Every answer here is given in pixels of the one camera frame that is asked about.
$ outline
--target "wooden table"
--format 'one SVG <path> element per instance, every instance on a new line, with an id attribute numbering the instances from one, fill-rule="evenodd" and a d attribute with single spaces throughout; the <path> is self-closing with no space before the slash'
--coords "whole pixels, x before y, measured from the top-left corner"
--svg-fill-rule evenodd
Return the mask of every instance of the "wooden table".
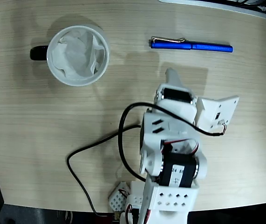
<path id="1" fill-rule="evenodd" d="M 106 73 L 95 84 L 70 87 L 33 46 L 67 26 L 96 24 L 111 44 Z M 234 53 L 151 50 L 152 35 L 228 42 Z M 0 0 L 0 187 L 7 204 L 91 211 L 67 169 L 67 154 L 117 129 L 123 109 L 152 102 L 173 67 L 197 95 L 240 101 L 226 135 L 205 137 L 208 175 L 195 210 L 266 203 L 266 20 L 157 0 Z M 142 119 L 133 110 L 128 124 Z M 124 135 L 129 164 L 139 167 L 139 131 Z M 97 211 L 124 169 L 117 139 L 76 155 L 71 164 Z"/>

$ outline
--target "tissue paper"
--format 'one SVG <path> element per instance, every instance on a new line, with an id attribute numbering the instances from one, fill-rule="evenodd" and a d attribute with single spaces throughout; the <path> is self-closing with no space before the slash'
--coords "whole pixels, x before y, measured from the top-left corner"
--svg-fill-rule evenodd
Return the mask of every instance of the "tissue paper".
<path id="1" fill-rule="evenodd" d="M 51 52 L 53 65 L 66 78 L 83 80 L 93 76 L 105 57 L 105 48 L 91 32 L 80 29 L 66 33 Z"/>

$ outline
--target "gray floor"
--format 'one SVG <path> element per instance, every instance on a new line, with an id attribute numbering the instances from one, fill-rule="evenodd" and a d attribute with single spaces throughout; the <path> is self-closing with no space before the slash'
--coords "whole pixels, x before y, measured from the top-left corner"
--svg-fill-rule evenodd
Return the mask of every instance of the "gray floor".
<path id="1" fill-rule="evenodd" d="M 3 205 L 0 224 L 65 224 L 64 212 Z"/>

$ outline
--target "pen clip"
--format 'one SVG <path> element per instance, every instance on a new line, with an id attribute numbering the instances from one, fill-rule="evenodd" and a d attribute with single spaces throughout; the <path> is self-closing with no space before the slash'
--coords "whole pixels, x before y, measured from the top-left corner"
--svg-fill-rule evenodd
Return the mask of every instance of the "pen clip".
<path id="1" fill-rule="evenodd" d="M 179 39 L 169 39 L 169 38 L 163 38 L 158 36 L 152 36 L 151 41 L 166 41 L 166 42 L 173 42 L 173 43 L 182 43 L 187 41 L 185 38 L 179 38 Z"/>

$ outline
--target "white mug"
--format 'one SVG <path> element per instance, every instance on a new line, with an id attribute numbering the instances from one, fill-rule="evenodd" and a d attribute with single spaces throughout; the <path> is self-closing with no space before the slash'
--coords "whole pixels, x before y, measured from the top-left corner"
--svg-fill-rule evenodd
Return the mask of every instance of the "white mug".
<path id="1" fill-rule="evenodd" d="M 87 31 L 91 32 L 94 36 L 98 37 L 101 40 L 105 48 L 105 56 L 104 56 L 102 65 L 99 67 L 99 69 L 93 76 L 88 77 L 83 80 L 71 80 L 71 79 L 66 78 L 64 72 L 56 68 L 52 62 L 51 52 L 56 47 L 61 37 L 65 35 L 66 33 L 68 33 L 69 31 L 74 30 L 74 29 L 86 29 Z M 48 46 L 37 46 L 37 47 L 32 48 L 30 50 L 30 58 L 34 61 L 45 61 L 46 60 L 48 67 L 51 73 L 53 74 L 53 76 L 57 78 L 59 81 L 61 81 L 62 83 L 66 85 L 70 85 L 70 86 L 85 86 L 85 85 L 94 83 L 106 71 L 108 63 L 109 63 L 109 58 L 110 58 L 110 47 L 108 44 L 107 37 L 104 34 L 102 29 L 94 25 L 78 25 L 78 26 L 67 27 L 59 31 L 52 38 Z"/>

